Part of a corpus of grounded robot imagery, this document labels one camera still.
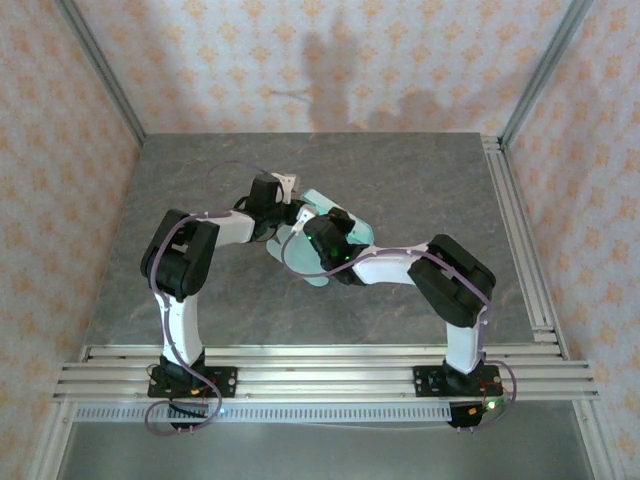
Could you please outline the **mint green paper box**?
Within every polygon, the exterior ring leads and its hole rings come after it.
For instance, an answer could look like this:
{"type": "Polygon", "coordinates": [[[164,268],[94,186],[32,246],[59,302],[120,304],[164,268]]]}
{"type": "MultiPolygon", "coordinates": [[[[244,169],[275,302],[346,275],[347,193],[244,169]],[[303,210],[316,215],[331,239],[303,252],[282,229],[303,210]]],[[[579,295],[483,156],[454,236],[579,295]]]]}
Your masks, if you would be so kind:
{"type": "MultiPolygon", "coordinates": [[[[301,195],[301,199],[310,204],[319,214],[327,214],[333,207],[342,206],[330,200],[315,189],[309,189],[301,195]]],[[[349,217],[355,221],[354,228],[347,236],[347,241],[352,244],[372,245],[375,243],[372,227],[352,212],[348,211],[349,217]]],[[[284,242],[291,233],[291,227],[280,226],[276,231],[276,236],[266,242],[267,252],[277,261],[281,261],[281,249],[284,242]]],[[[294,237],[285,252],[287,265],[299,273],[321,273],[320,259],[308,239],[303,238],[300,233],[294,237]]]]}

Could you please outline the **narrow aluminium table rail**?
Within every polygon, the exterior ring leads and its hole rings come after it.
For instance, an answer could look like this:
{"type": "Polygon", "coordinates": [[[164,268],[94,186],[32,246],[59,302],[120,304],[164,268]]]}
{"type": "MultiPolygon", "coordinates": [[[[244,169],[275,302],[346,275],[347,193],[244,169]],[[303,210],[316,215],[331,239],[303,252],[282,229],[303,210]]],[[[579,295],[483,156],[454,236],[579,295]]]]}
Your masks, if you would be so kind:
{"type": "MultiPolygon", "coordinates": [[[[489,358],[563,360],[557,344],[503,344],[485,349],[489,358]]],[[[133,359],[158,357],[157,346],[90,346],[85,357],[133,359]]],[[[208,357],[424,357],[443,358],[445,346],[439,345],[245,345],[206,347],[208,357]]]]}

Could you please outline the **wide aluminium mounting rail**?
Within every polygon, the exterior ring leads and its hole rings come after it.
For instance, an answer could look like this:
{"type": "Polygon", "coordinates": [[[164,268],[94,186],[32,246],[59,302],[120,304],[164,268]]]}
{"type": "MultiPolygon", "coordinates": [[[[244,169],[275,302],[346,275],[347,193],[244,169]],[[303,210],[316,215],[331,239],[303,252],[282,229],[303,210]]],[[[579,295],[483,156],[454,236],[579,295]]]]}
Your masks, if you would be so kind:
{"type": "MultiPolygon", "coordinates": [[[[383,365],[368,358],[365,362],[338,362],[334,365],[268,365],[248,363],[237,366],[234,399],[249,401],[357,401],[416,398],[412,370],[415,366],[383,365]]],[[[594,400],[598,388],[590,368],[580,362],[523,363],[499,368],[504,393],[518,400],[594,400]]],[[[63,367],[54,395],[58,398],[142,399],[147,396],[149,367],[141,364],[76,363],[63,367]]],[[[497,397],[462,397],[489,400],[497,397]]]]}

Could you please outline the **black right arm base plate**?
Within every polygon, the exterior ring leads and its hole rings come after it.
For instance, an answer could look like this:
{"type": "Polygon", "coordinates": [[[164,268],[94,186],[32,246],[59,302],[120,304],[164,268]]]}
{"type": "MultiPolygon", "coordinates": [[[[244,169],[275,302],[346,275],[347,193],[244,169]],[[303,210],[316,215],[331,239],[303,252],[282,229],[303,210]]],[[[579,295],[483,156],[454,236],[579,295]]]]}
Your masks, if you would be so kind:
{"type": "Polygon", "coordinates": [[[415,366],[412,373],[417,397],[498,397],[504,393],[502,383],[497,380],[499,368],[483,363],[468,374],[446,363],[415,366]]]}

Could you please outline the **aluminium side rail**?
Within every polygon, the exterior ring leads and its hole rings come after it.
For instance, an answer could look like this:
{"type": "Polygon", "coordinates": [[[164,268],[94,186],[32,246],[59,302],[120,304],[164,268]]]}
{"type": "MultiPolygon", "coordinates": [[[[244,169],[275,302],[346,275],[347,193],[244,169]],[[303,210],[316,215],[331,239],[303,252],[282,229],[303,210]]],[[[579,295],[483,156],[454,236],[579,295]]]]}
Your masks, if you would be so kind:
{"type": "Polygon", "coordinates": [[[482,136],[481,143],[505,225],[529,322],[538,344],[555,345],[569,358],[567,344],[547,286],[509,156],[499,139],[482,136]]]}

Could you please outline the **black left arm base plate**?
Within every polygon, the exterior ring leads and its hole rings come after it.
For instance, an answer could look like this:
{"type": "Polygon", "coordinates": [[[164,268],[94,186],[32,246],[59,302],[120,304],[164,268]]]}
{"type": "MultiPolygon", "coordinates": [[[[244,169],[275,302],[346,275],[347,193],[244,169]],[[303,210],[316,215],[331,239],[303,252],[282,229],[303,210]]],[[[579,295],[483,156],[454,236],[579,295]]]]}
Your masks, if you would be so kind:
{"type": "MultiPolygon", "coordinates": [[[[205,366],[201,372],[217,387],[222,398],[235,397],[237,374],[238,369],[229,366],[205,366]]],[[[147,396],[159,399],[214,398],[216,393],[209,384],[182,368],[168,371],[160,365],[154,365],[149,371],[147,396]]]]}

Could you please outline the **aluminium frame post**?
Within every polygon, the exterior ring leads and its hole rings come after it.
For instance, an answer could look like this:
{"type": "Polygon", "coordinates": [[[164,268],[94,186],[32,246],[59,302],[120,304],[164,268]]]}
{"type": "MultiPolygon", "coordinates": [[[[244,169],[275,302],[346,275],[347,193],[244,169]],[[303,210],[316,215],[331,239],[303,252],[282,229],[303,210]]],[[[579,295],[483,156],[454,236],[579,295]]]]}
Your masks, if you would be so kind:
{"type": "Polygon", "coordinates": [[[146,131],[76,0],[53,0],[139,147],[146,131]]]}
{"type": "Polygon", "coordinates": [[[550,81],[594,1],[571,0],[543,55],[536,63],[502,134],[498,136],[498,144],[502,151],[508,150],[514,144],[517,134],[550,81]]]}

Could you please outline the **aluminium frame leg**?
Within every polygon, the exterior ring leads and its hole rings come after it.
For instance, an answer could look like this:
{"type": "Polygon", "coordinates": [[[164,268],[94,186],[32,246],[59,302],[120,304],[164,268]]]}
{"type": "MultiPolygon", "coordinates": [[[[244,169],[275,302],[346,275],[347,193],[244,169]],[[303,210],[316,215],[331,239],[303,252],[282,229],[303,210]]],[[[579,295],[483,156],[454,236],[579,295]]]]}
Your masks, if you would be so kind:
{"type": "Polygon", "coordinates": [[[595,480],[625,480],[605,409],[597,400],[573,401],[582,441],[595,480]]]}
{"type": "Polygon", "coordinates": [[[77,404],[74,402],[65,400],[52,404],[27,474],[27,480],[57,479],[76,411],[77,404]]]}

